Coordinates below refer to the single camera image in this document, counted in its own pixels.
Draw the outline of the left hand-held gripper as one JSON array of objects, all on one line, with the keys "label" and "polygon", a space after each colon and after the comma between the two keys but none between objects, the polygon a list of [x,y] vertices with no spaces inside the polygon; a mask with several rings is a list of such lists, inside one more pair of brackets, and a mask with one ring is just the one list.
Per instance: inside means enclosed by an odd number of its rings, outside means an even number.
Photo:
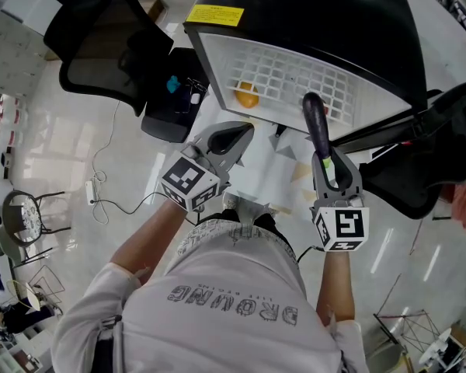
[{"label": "left hand-held gripper", "polygon": [[198,211],[230,186],[228,171],[241,158],[254,135],[248,122],[212,124],[165,161],[160,175],[168,199],[187,212]]}]

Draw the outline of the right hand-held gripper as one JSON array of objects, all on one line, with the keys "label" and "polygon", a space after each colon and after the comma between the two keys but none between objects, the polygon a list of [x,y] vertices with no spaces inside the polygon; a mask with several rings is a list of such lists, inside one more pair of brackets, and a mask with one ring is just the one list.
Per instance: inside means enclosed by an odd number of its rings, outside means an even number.
[{"label": "right hand-held gripper", "polygon": [[363,203],[359,169],[337,148],[326,159],[314,152],[311,169],[317,200],[310,210],[322,244],[319,249],[327,253],[358,250],[370,231],[370,209]]}]

